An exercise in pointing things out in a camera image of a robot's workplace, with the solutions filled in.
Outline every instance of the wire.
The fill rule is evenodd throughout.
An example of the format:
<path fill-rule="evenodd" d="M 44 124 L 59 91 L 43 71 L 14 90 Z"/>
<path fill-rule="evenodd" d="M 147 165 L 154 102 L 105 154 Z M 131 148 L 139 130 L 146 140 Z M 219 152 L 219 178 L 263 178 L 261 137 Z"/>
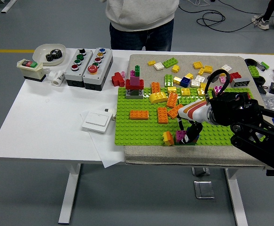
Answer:
<path fill-rule="evenodd" d="M 260 13 L 245 12 L 245 11 L 239 10 L 239 9 L 237 9 L 237 8 L 234 8 L 233 6 L 228 5 L 228 4 L 226 4 L 226 3 L 224 3 L 224 2 L 222 2 L 222 1 L 220 1 L 220 0 L 218 0 L 218 1 L 219 1 L 220 3 L 222 3 L 222 4 L 224 4 L 224 5 L 230 6 L 230 7 L 232 7 L 233 9 L 235 9 L 235 10 L 237 10 L 237 11 L 240 11 L 240 12 L 243 12 L 243 13 L 248 13 L 248 14 L 260 14 Z M 189 12 L 189 11 L 186 11 L 186 10 L 182 9 L 182 7 L 181 7 L 180 5 L 179 5 L 179 9 L 181 9 L 182 11 L 184 11 L 184 12 L 186 12 L 186 13 L 201 13 L 201 12 L 207 11 L 206 13 L 203 14 L 202 18 L 197 19 L 196 22 L 197 22 L 199 25 L 201 25 L 201 26 L 208 27 L 208 28 L 210 28 L 210 29 L 212 29 L 212 30 L 214 30 L 214 31 L 217 31 L 217 32 L 223 32 L 223 33 L 236 32 L 236 31 L 239 31 L 239 30 L 241 30 L 241 29 L 243 29 L 243 28 L 245 28 L 245 27 L 247 27 L 247 26 L 249 26 L 249 25 L 251 25 L 251 24 L 255 24 L 255 22 L 256 22 L 256 21 L 255 21 L 255 22 L 250 22 L 249 24 L 247 24 L 247 25 L 245 25 L 245 26 L 243 26 L 243 27 L 241 27 L 241 28 L 239 28 L 239 29 L 233 30 L 233 31 L 222 31 L 222 30 L 218 30 L 218 29 L 215 29 L 215 28 L 212 28 L 212 27 L 211 27 L 211 26 L 213 26 L 213 25 L 219 24 L 219 23 L 221 23 L 221 22 L 223 22 L 223 21 L 226 20 L 226 17 L 225 17 L 222 13 L 220 13 L 219 11 L 214 10 L 214 9 L 205 9 L 205 10 L 196 11 L 196 12 Z M 206 16 L 208 16 L 208 15 L 210 15 L 210 14 L 219 15 L 219 16 L 220 16 L 220 20 L 208 19 Z"/>
<path fill-rule="evenodd" d="M 195 6 L 209 6 L 210 4 L 208 3 L 208 2 L 206 2 L 205 0 L 203 0 L 205 3 L 206 3 L 206 5 L 200 5 L 201 4 L 201 0 L 195 0 L 195 3 L 193 3 L 192 1 L 190 1 L 190 0 L 187 0 L 187 1 L 189 1 L 189 2 L 191 2 L 193 5 L 195 5 Z"/>

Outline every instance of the black cable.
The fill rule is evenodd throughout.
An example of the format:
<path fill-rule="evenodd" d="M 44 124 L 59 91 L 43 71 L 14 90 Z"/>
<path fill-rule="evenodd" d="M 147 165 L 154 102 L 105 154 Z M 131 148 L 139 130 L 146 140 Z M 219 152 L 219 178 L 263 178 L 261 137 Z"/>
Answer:
<path fill-rule="evenodd" d="M 245 11 L 239 10 L 239 9 L 237 9 L 237 8 L 231 6 L 231 5 L 228 5 L 228 4 L 226 4 L 226 3 L 224 3 L 224 2 L 222 2 L 222 1 L 220 1 L 220 0 L 219 0 L 219 2 L 222 3 L 222 4 L 224 4 L 224 5 L 230 6 L 230 7 L 232 7 L 233 9 L 235 9 L 235 10 L 237 10 L 237 11 L 240 11 L 240 12 L 243 12 L 243 13 L 248 13 L 248 14 L 259 14 L 259 13 L 251 13 L 251 12 L 245 12 Z M 179 9 L 181 9 L 182 11 L 184 11 L 184 12 L 186 12 L 186 13 L 201 13 L 201 12 L 208 11 L 208 12 L 206 12 L 206 13 L 203 14 L 202 18 L 197 19 L 196 22 L 197 22 L 199 25 L 201 25 L 201 26 L 208 27 L 208 28 L 210 28 L 210 29 L 212 29 L 212 30 L 214 30 L 214 31 L 217 31 L 217 32 L 224 32 L 224 33 L 236 32 L 236 31 L 239 31 L 239 30 L 241 30 L 241 29 L 243 29 L 243 28 L 245 28 L 245 27 L 247 27 L 247 26 L 253 24 L 253 22 L 251 22 L 251 23 L 249 23 L 248 25 L 245 25 L 244 27 L 239 28 L 239 29 L 236 29 L 236 30 L 233 30 L 233 31 L 221 31 L 221 30 L 214 29 L 214 28 L 211 27 L 211 26 L 213 26 L 213 25 L 219 24 L 219 23 L 221 23 L 221 22 L 223 22 L 223 21 L 226 20 L 226 17 L 225 17 L 222 13 L 220 13 L 219 11 L 214 10 L 214 9 L 205 9 L 205 10 L 196 11 L 196 12 L 189 12 L 189 11 L 186 11 L 186 10 L 182 9 L 180 5 L 179 5 Z M 219 15 L 219 16 L 221 16 L 221 19 L 220 19 L 220 20 L 211 20 L 211 19 L 205 18 L 205 16 L 206 16 L 206 15 L 209 15 L 209 14 L 216 14 L 216 15 Z"/>

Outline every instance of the white table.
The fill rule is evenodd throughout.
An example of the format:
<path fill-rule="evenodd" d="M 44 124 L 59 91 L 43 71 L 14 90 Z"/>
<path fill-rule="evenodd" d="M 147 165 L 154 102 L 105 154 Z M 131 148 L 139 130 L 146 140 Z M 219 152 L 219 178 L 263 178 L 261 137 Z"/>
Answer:
<path fill-rule="evenodd" d="M 64 61 L 51 69 L 65 70 L 76 50 L 68 48 Z M 66 164 L 70 174 L 59 219 L 61 224 L 70 221 L 80 164 L 101 163 L 90 136 L 81 130 L 80 114 L 94 108 L 113 108 L 117 104 L 117 88 L 112 85 L 111 76 L 115 72 L 127 71 L 131 54 L 240 56 L 264 61 L 274 68 L 272 55 L 114 50 L 114 63 L 102 91 L 69 87 L 65 81 L 60 87 L 55 87 L 47 78 L 43 82 L 26 80 L 0 129 L 0 159 Z M 271 78 L 268 74 L 271 71 L 259 73 L 269 85 Z M 109 149 L 110 145 L 106 143 L 105 147 Z M 234 192 L 231 190 L 232 199 L 236 196 L 239 202 L 239 205 L 234 205 L 236 220 L 246 222 L 237 180 L 234 174 L 229 176 L 228 171 L 227 178 L 229 184 L 231 181 L 232 186 L 237 188 Z"/>

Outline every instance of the control box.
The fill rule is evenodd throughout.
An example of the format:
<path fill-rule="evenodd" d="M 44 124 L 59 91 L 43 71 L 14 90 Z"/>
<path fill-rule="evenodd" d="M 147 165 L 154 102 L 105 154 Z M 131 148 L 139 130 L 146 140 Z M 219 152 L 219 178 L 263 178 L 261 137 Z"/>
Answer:
<path fill-rule="evenodd" d="M 93 51 L 88 49 L 83 48 L 76 51 L 65 71 L 65 78 L 69 86 L 85 87 L 82 76 L 92 56 Z"/>
<path fill-rule="evenodd" d="M 112 63 L 112 50 L 108 48 L 97 48 L 89 62 L 87 70 L 85 70 L 83 74 L 85 88 L 101 91 Z"/>
<path fill-rule="evenodd" d="M 46 77 L 43 63 L 23 59 L 17 62 L 16 67 L 21 70 L 25 79 L 43 81 Z"/>

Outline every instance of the orange stripe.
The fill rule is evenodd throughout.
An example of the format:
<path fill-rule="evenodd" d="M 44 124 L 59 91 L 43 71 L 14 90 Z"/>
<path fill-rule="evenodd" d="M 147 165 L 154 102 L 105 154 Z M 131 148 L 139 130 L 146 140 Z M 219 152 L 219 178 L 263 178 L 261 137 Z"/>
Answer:
<path fill-rule="evenodd" d="M 201 104 L 198 104 L 197 106 L 195 106 L 194 108 L 192 108 L 190 111 L 188 111 L 188 113 L 187 113 L 187 115 L 188 115 L 188 117 L 189 118 L 191 118 L 191 119 L 193 119 L 193 112 L 196 110 L 196 109 L 198 109 L 198 108 L 200 108 L 201 106 L 204 106 L 204 105 L 206 105 L 207 103 L 206 103 L 206 101 L 204 101 L 203 103 L 201 103 Z"/>
<path fill-rule="evenodd" d="M 197 102 L 197 103 L 195 103 L 195 104 L 192 104 L 191 106 L 189 106 L 189 107 L 187 107 L 184 111 L 183 111 L 183 113 L 188 113 L 188 111 L 191 109 L 191 108 L 193 108 L 194 106 L 196 106 L 196 105 L 199 105 L 199 104 L 201 104 L 201 103 L 203 103 L 203 102 L 206 102 L 205 100 L 202 100 L 202 101 L 200 101 L 200 102 Z"/>

